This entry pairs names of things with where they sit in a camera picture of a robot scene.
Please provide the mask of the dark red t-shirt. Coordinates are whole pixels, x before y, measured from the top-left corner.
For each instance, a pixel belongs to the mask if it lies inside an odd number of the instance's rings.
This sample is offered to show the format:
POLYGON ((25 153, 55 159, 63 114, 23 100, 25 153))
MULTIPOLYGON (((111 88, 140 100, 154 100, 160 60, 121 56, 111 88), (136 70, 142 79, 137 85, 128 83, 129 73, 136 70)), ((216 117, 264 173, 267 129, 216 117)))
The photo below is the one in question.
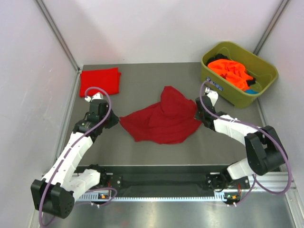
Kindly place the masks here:
POLYGON ((172 86, 165 86, 160 101, 120 117, 121 126, 136 142, 178 144, 195 133, 201 122, 194 118, 196 104, 172 86))

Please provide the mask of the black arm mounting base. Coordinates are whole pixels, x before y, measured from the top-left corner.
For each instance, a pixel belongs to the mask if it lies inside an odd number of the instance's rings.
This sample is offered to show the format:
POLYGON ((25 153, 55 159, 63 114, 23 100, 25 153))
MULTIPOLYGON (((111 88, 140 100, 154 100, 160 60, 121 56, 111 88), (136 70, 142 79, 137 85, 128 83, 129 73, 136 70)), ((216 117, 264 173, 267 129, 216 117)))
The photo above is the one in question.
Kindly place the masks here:
POLYGON ((99 186, 110 186, 121 198, 205 197, 218 190, 238 192, 250 188, 249 179, 224 180, 225 165, 144 165, 144 166, 79 166, 101 172, 99 186))

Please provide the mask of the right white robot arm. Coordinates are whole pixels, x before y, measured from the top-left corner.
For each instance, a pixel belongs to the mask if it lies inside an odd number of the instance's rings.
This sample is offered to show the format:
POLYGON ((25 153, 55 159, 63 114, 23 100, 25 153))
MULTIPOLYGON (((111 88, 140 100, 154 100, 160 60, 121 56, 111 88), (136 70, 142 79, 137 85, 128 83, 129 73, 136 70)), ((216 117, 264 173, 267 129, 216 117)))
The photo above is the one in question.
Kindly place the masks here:
POLYGON ((241 122, 224 112, 216 112, 207 95, 196 98, 195 118, 217 133, 224 134, 245 147, 246 158, 220 172, 222 183, 233 188, 239 179, 250 175, 263 176, 287 163, 288 156, 272 126, 257 127, 241 122))

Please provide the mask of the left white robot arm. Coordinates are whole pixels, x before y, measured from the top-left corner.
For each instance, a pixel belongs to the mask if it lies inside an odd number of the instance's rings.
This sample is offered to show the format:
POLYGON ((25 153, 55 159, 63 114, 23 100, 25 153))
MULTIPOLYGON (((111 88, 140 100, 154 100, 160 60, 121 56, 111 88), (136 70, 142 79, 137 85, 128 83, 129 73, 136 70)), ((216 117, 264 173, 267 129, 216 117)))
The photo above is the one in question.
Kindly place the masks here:
POLYGON ((112 128, 118 122, 119 118, 112 111, 110 101, 91 99, 88 112, 75 124, 55 164, 41 180, 34 180, 30 186, 34 206, 40 217, 47 213, 65 219, 84 193, 94 186, 103 188, 107 185, 108 177, 95 165, 78 177, 73 175, 103 129, 112 128))

